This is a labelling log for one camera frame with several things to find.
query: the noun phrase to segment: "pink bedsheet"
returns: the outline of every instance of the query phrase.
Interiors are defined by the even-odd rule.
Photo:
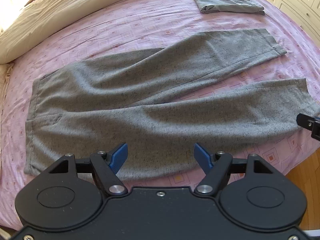
[[[261,80],[305,77],[309,93],[320,102],[319,49],[276,7],[265,0],[256,1],[265,7],[265,16],[229,12],[203,15],[194,0],[124,0],[64,28],[15,60],[1,124],[0,224],[15,229],[21,227],[14,199],[32,179],[23,173],[25,120],[32,82],[73,61],[129,50],[166,47],[201,31],[263,27],[287,49],[287,55],[177,100],[206,97]],[[248,148],[236,156],[245,158],[250,153],[257,153],[286,174],[319,146],[320,143],[311,139],[308,131],[301,130],[274,143]],[[194,188],[203,176],[204,173],[197,169],[160,179],[129,182],[127,186],[189,185]],[[231,180],[241,176],[233,175]]]

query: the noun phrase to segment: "folded garment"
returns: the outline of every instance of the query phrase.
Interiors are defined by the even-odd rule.
[[[319,111],[304,79],[170,103],[285,53],[266,29],[249,29],[69,64],[33,83],[24,171],[37,175],[66,153],[83,158],[126,142],[118,176],[153,178],[194,168],[196,142],[235,153],[294,132],[299,112]]]
[[[253,0],[195,0],[202,13],[240,12],[264,15],[264,7]]]

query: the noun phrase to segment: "pillow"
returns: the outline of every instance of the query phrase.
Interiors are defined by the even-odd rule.
[[[73,22],[121,0],[35,0],[0,37],[0,64],[20,57]]]

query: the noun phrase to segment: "folded gray cloth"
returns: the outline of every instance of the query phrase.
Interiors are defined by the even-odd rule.
[[[153,178],[194,168],[196,142],[235,153],[294,132],[298,113],[319,112],[304,79],[169,103],[285,53],[266,29],[249,29],[69,64],[33,83],[24,171],[37,175],[66,153],[84,158],[127,142],[118,176]]]
[[[264,8],[253,0],[195,0],[202,13],[211,12],[239,12],[260,13],[264,15]]]

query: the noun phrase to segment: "metal screw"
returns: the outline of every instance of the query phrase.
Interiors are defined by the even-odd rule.
[[[288,240],[299,240],[299,237],[297,237],[297,236],[290,236],[290,237],[288,238]]]
[[[114,194],[121,194],[125,191],[125,188],[121,185],[112,185],[109,188],[109,191]]]
[[[34,240],[32,236],[26,235],[23,237],[23,240]]]
[[[213,188],[209,185],[200,185],[197,187],[197,191],[200,193],[210,193],[211,191],[213,191]]]
[[[159,196],[159,197],[163,197],[164,195],[165,195],[165,193],[163,191],[157,192],[157,196]]]

